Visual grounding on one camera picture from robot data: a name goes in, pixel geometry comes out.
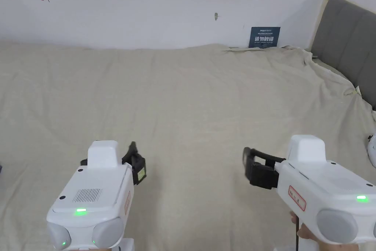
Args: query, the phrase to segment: black cable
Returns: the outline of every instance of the black cable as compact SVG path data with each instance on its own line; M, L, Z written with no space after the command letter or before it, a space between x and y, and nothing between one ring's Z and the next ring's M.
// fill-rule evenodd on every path
M299 218L296 217L296 239L295 239L295 251L299 251L299 237L298 237L298 230L299 230Z

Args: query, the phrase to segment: human hand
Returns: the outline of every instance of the human hand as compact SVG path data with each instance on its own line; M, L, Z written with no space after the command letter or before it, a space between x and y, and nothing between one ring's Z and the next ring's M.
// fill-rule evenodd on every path
M291 221L296 224L297 216L293 211L290 212ZM328 244L320 241L314 234L309 230L305 224L301 224L300 230L296 233L300 238L311 239L316 241L320 251L359 251L359 246L357 244Z

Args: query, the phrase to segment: speaker grille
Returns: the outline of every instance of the speaker grille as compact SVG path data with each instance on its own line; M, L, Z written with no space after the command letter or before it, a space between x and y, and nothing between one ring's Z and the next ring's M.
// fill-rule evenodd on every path
M72 202L97 202L101 193L99 188L80 189Z

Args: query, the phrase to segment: fabric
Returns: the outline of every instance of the fabric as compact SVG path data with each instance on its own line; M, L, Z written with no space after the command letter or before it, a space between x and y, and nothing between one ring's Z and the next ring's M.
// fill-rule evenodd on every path
M376 14L346 0L329 0L312 53L359 86L376 108Z
M284 157L312 134L376 184L374 131L354 86L301 49L0 44L0 250L53 250L47 211L94 140L136 141L146 158L125 229L136 251L294 244L288 207L247 182L243 148Z

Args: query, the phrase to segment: white label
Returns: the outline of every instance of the white label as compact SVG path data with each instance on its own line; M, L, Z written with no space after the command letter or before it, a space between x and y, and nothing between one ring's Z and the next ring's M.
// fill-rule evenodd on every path
M295 201L296 204L298 204L298 206L303 210L305 211L305 207L307 206L307 203L305 202L305 200L300 196L300 194L298 192L296 192L296 190L290 186L288 188L288 194L290 195L290 197Z

